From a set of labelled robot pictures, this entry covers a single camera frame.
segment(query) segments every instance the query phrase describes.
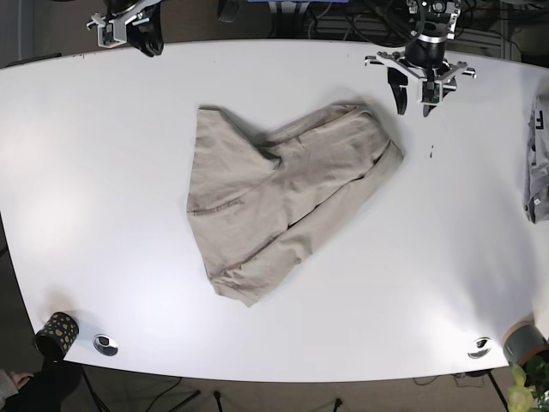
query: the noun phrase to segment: metal grommet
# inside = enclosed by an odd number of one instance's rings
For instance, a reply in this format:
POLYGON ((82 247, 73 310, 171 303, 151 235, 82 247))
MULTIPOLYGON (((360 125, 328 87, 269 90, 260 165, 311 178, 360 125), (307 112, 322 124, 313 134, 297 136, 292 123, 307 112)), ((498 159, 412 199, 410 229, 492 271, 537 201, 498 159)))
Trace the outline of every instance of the metal grommet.
POLYGON ((467 354, 471 359, 480 359, 490 352, 492 346, 492 339, 489 337, 480 337, 473 342, 467 354))
POLYGON ((97 335, 94 338, 94 346, 100 354, 114 356, 118 353, 118 345, 107 335, 97 335))

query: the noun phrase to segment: chair leg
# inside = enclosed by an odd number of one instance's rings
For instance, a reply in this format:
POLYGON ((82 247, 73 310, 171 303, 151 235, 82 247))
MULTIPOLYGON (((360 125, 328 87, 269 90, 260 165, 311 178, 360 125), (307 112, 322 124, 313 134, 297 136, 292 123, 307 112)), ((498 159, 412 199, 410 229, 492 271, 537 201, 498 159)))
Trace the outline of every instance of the chair leg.
POLYGON ((343 401, 340 398, 335 399, 334 412, 337 412, 337 409, 343 404, 343 401))
POLYGON ((217 408, 220 412, 223 412, 223 407, 221 406, 221 394, 218 391, 214 392, 215 401, 217 401, 217 408))

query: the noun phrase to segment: floor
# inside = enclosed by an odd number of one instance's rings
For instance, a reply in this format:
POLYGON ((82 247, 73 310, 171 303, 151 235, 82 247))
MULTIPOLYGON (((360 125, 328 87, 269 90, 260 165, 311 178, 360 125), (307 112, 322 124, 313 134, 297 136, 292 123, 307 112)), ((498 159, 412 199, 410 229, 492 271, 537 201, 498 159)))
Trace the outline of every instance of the floor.
MULTIPOLYGON (((265 3, 246 4, 238 21, 231 25, 216 18, 215 0, 169 0, 162 6, 162 27, 167 43, 205 39, 266 38, 270 13, 265 3)), ((94 32, 85 28, 89 16, 103 11, 102 0, 52 3, 36 0, 34 14, 34 54, 63 55, 97 50, 94 32)), ((0 233, 0 248, 6 244, 0 233)), ((28 321, 9 254, 0 258, 0 367, 16 371, 36 371, 41 358, 32 345, 33 331, 28 321)), ((147 410, 154 397, 177 382, 177 378, 87 367, 94 389, 112 412, 147 410)), ((510 384, 507 368, 494 371, 504 392, 510 384)), ((380 382, 346 384, 264 384, 184 379, 175 390, 162 397, 152 411, 167 411, 193 390, 202 391, 181 410, 217 411, 213 391, 223 394, 226 412, 331 412, 340 397, 341 412, 390 410, 503 411, 487 377, 442 376, 380 382)), ((63 412, 95 412, 85 385, 65 402, 63 412)))

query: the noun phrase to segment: black cup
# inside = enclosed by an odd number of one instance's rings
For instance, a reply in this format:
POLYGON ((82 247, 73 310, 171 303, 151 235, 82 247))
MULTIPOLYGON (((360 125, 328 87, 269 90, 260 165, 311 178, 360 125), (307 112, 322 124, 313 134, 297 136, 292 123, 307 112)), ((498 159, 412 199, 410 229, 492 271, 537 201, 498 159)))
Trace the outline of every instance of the black cup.
POLYGON ((69 315, 56 312, 34 337, 34 346, 51 361, 62 361, 78 336, 78 324, 69 315))

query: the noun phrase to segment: folded cloth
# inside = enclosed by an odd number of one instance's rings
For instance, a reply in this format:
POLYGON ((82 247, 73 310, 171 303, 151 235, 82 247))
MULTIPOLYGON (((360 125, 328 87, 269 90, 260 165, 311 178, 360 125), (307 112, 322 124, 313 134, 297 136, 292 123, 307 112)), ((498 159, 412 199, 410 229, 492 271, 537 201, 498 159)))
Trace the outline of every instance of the folded cloth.
POLYGON ((524 209, 532 223, 549 220, 549 91, 534 98, 528 124, 528 170, 524 209))
POLYGON ((401 163, 367 106, 328 106, 254 144, 200 110, 187 216, 215 292, 258 302, 401 163))

